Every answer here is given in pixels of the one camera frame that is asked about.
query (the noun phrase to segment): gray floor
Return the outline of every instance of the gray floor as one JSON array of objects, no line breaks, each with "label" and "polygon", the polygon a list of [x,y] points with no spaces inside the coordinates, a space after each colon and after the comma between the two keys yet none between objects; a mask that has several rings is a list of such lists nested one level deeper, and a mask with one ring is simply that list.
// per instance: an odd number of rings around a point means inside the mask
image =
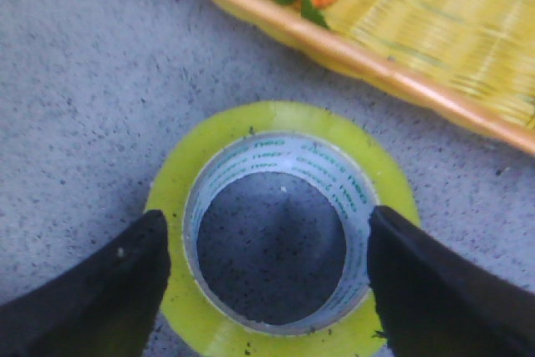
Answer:
[{"label": "gray floor", "polygon": [[[208,0],[0,0],[0,303],[136,219],[188,130],[260,99],[363,126],[405,170],[430,234],[535,291],[533,158],[322,69]],[[177,355],[194,354],[160,319],[145,356]]]}]

